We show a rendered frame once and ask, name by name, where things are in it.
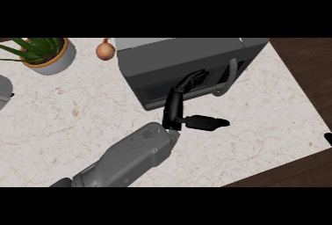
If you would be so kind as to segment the dark grey microwave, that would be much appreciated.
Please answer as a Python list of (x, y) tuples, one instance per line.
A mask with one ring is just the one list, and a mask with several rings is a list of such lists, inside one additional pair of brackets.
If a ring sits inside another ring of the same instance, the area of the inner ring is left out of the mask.
[(202, 69), (210, 74), (184, 98), (211, 94), (229, 80), (232, 59), (236, 81), (267, 43), (266, 38), (118, 38), (118, 66), (143, 108), (162, 107), (171, 87)]

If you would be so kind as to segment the grey rounded appliance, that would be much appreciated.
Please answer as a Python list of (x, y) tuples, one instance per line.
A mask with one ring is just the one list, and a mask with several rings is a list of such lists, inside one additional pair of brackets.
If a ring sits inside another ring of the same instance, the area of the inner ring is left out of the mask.
[(13, 85), (10, 80), (0, 75), (0, 110), (4, 108), (13, 94)]

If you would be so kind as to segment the green potted plant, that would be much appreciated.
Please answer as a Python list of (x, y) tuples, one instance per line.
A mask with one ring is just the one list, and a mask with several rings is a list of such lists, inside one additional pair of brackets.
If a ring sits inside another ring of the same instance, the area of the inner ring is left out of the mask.
[(2, 44), (0, 49), (18, 56), (12, 62), (22, 62), (40, 75), (56, 75), (72, 64), (77, 49), (68, 38), (12, 38), (12, 41), (19, 49)]

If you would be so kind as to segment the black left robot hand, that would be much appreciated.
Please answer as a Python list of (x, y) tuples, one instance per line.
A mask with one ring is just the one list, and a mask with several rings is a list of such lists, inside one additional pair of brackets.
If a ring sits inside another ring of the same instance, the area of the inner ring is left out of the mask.
[(165, 108), (164, 108), (164, 118), (162, 126), (165, 129), (173, 129), (180, 131), (182, 125), (186, 125), (187, 128), (214, 131), (220, 127), (227, 127), (230, 122), (224, 119), (213, 118), (202, 115), (192, 115), (183, 117), (183, 97), (190, 90), (202, 84), (207, 76), (207, 70), (198, 70), (187, 74), (177, 85), (170, 89), (167, 99), (165, 99)]

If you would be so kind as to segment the brown onion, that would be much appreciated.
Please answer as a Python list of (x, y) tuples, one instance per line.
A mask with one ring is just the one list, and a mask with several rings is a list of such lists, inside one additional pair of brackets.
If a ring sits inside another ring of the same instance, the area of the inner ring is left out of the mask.
[(109, 39), (105, 38), (102, 44), (96, 47), (96, 55), (103, 61), (109, 61), (114, 58), (115, 48), (109, 43)]

